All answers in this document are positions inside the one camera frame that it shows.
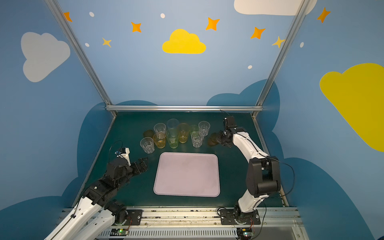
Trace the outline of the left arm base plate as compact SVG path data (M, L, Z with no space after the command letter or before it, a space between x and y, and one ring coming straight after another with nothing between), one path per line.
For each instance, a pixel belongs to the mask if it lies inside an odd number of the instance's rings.
M120 210L115 215L114 226L139 226L141 224L142 215L143 210L141 209Z

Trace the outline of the dark amber textured glass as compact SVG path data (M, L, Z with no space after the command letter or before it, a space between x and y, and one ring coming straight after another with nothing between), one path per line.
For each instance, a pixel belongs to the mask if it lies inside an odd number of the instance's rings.
M220 139L215 139L215 135L214 135L214 133L212 133L212 134L210 135L209 139L208 139L208 146L210 146L210 147L215 146L215 145L214 145L214 140L221 141Z
M155 132L153 130L146 130L143 133L144 138L153 138L154 135L155 135Z

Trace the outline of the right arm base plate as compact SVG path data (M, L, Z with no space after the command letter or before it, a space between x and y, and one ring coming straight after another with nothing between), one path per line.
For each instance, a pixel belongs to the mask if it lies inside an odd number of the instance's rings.
M250 213L243 213L238 209L220 208L217 210L222 225L260 225L259 212L254 210Z

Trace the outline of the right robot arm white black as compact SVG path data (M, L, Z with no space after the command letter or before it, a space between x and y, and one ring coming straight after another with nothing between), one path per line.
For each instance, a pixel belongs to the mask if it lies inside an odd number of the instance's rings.
M233 116L225 117L223 124L224 130L219 131L216 141L229 148L236 146L248 162L247 190L234 208L235 221L243 225L256 216L258 205L281 190L280 165L256 145L244 128L237 126Z

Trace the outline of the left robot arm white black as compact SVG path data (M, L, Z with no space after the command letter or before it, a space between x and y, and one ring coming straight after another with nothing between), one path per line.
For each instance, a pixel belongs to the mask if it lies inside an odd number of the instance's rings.
M139 225L142 210L130 214L114 197L130 179L148 170L148 158L130 163L117 157L107 164L103 177L92 183L71 212L46 237L47 240L95 240L113 225Z

